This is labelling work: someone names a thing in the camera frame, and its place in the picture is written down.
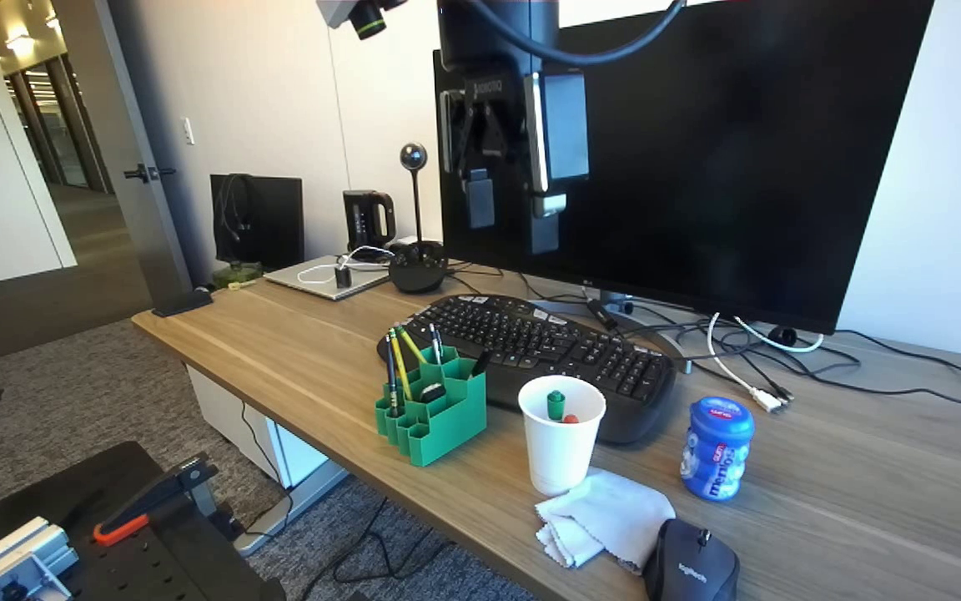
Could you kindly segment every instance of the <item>black keyboard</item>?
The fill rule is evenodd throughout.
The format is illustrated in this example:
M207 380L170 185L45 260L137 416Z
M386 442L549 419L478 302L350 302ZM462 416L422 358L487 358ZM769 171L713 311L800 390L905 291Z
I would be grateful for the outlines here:
M468 358L487 353L487 406L516 412L516 390L540 374L589 380L606 398L599 446L636 447L669 412L675 358L616 333L560 322L520 297L442 297L407 322L411 338L439 340Z

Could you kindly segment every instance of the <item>green pencil holder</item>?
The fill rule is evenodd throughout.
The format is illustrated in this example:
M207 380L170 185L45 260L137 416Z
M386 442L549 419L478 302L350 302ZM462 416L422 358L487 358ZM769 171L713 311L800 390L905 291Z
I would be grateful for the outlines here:
M376 432L416 468L437 466L487 428L487 377L471 374L475 362L455 347L442 347L439 369L429 350L422 362L411 370L411 390L439 383L442 396L404 400L400 416L390 412L386 396L376 400Z

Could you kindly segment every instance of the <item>computer monitor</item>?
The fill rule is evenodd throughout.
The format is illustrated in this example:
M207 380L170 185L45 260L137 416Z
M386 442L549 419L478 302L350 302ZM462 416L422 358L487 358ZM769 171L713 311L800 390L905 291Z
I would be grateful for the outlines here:
M833 332L926 13L931 0L688 8L647 51L587 69L589 173L568 210L514 196L504 171L478 219L442 171L448 254ZM571 26L560 46L616 46L655 20Z
M211 173L218 260L281 271L303 260L298 179Z

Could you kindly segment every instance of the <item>kettle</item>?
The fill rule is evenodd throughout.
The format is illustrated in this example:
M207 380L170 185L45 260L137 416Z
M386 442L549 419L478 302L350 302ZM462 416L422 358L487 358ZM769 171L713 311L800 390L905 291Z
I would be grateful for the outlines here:
M348 250L358 248L384 248L395 242L395 205L386 193L376 190L348 190L345 193L348 215ZM358 260L380 260L380 250L358 250Z

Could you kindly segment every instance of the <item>white paper cup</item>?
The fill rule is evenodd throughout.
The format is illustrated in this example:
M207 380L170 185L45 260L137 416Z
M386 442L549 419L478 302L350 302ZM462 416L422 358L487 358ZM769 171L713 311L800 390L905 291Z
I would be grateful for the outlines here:
M547 396L563 396L563 416L578 424L547 419ZM533 377L516 390L525 416L528 471L540 495L560 495L583 481L606 398L580 377Z

